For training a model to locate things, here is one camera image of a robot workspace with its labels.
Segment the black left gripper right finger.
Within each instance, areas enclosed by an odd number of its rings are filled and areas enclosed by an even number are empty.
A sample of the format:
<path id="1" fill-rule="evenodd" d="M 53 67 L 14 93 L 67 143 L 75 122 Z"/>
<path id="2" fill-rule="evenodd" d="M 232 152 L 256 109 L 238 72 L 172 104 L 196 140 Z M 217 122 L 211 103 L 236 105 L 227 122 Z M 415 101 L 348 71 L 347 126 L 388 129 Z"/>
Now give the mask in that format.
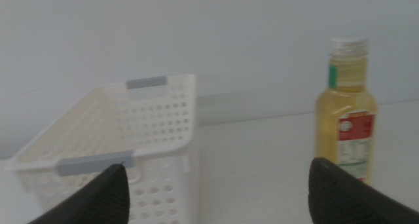
<path id="1" fill-rule="evenodd" d="M 418 224 L 418 212 L 356 179 L 325 158 L 310 164 L 308 208 L 313 223 Z"/>

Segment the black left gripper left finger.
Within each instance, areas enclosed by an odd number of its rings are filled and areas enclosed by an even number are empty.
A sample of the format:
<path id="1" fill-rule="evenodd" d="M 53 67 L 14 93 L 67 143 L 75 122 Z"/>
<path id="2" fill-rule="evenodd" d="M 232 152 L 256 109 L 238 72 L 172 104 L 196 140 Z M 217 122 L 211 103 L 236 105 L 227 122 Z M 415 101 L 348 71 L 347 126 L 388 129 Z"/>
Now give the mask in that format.
<path id="1" fill-rule="evenodd" d="M 127 224 L 129 216 L 126 169 L 122 164 L 113 164 L 30 224 Z"/>

